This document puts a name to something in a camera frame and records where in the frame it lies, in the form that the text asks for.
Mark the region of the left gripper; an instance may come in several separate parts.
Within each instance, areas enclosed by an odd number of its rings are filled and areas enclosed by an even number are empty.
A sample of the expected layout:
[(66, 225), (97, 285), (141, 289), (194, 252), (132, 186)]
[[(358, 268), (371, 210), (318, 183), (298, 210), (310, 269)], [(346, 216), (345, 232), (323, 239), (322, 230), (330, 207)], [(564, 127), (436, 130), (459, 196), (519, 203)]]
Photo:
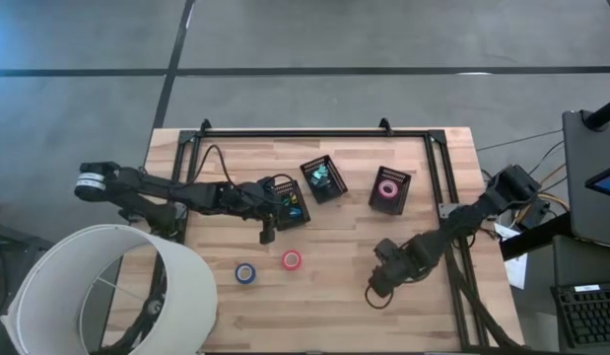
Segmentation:
[(252, 185), (254, 211), (262, 221), (259, 242), (269, 245), (275, 241), (276, 224), (287, 222), (284, 198), (275, 190), (275, 177), (264, 177)]

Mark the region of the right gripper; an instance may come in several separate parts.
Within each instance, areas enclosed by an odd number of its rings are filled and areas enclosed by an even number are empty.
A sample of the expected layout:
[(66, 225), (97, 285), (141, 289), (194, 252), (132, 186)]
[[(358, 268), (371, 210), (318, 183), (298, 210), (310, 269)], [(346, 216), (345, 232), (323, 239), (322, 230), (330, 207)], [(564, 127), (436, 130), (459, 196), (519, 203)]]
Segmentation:
[(369, 286), (379, 297), (385, 298), (409, 278), (411, 260), (405, 250), (390, 239), (380, 241), (373, 251), (380, 265), (373, 269)]

